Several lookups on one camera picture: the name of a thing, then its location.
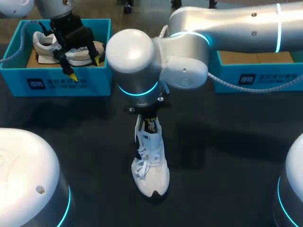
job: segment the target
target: shoe tongue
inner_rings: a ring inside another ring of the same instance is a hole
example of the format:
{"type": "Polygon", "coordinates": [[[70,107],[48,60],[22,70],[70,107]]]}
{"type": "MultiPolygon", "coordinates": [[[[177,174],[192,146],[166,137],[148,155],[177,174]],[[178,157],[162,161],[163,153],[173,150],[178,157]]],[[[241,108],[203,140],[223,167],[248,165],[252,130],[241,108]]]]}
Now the shoe tongue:
{"type": "Polygon", "coordinates": [[[157,133],[148,133],[142,131],[142,143],[147,150],[156,150],[159,146],[160,138],[161,136],[157,133]]]}

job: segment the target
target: logo on box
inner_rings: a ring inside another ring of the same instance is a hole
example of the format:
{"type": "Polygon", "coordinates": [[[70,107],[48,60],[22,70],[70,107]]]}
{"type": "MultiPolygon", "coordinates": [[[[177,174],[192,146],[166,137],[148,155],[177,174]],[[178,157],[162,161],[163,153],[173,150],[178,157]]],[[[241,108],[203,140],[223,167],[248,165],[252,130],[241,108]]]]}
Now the logo on box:
{"type": "Polygon", "coordinates": [[[45,90],[45,85],[42,79],[27,79],[27,83],[32,90],[45,90]]]}
{"type": "Polygon", "coordinates": [[[239,85],[252,85],[255,81],[255,74],[242,74],[238,82],[239,85]]]}

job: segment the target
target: shoe box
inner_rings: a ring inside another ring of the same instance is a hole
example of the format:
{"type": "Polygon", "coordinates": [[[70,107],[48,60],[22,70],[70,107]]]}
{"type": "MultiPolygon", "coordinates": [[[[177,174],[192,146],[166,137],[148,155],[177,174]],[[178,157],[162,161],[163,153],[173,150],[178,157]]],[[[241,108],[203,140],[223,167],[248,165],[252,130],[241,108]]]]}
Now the shoe box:
{"type": "MultiPolygon", "coordinates": [[[[237,53],[212,52],[209,71],[214,76],[237,86],[265,89],[280,86],[303,72],[303,52],[237,53]]],[[[238,93],[218,82],[214,82],[216,93],[238,93]]],[[[280,91],[302,91],[303,81],[280,91]]]]}
{"type": "MultiPolygon", "coordinates": [[[[40,20],[50,29],[49,20],[40,20]]],[[[83,19],[84,26],[90,27],[96,41],[107,44],[112,27],[110,19],[83,19]]],[[[4,58],[14,54],[20,47],[21,20],[4,58]]],[[[26,28],[24,50],[11,61],[0,65],[0,73],[14,96],[109,96],[111,94],[112,72],[105,59],[99,67],[73,67],[79,82],[64,75],[59,64],[39,64],[33,49],[33,34],[42,32],[38,24],[26,28]]]]}

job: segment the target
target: robotic arm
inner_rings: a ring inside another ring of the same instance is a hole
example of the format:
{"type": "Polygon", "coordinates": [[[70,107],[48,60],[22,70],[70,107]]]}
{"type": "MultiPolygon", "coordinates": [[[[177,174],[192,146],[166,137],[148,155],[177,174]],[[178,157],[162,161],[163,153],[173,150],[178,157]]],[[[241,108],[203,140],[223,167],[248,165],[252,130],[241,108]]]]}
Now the robotic arm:
{"type": "Polygon", "coordinates": [[[170,17],[167,36],[127,29],[107,45],[107,61],[131,105],[157,100],[159,80],[191,89],[205,83],[210,51],[303,50],[303,2],[238,9],[184,7],[170,17]]]}
{"type": "Polygon", "coordinates": [[[41,16],[50,19],[51,30],[47,31],[42,25],[44,34],[54,34],[62,49],[54,51],[63,69],[64,74],[74,75],[65,53],[69,50],[80,47],[87,47],[92,63],[98,66],[99,53],[93,43],[94,35],[92,30],[83,26],[79,16],[74,15],[74,0],[0,0],[0,18],[25,17],[36,4],[41,16]]]}

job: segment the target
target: cardboard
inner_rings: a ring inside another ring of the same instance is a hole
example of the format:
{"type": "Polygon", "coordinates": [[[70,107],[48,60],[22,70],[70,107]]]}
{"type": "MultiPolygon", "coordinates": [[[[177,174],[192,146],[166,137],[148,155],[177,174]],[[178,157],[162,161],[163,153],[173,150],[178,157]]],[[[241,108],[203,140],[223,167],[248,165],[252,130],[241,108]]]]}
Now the cardboard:
{"type": "Polygon", "coordinates": [[[236,53],[219,51],[223,65],[258,64],[258,57],[254,53],[236,53]]]}
{"type": "MultiPolygon", "coordinates": [[[[104,62],[101,62],[100,67],[104,67],[104,62]]],[[[27,69],[37,69],[37,68],[60,68],[60,64],[39,64],[36,59],[36,52],[33,49],[32,53],[28,59],[27,69]]]]}
{"type": "Polygon", "coordinates": [[[290,52],[279,53],[258,53],[258,61],[260,63],[293,63],[294,60],[290,52]]]}

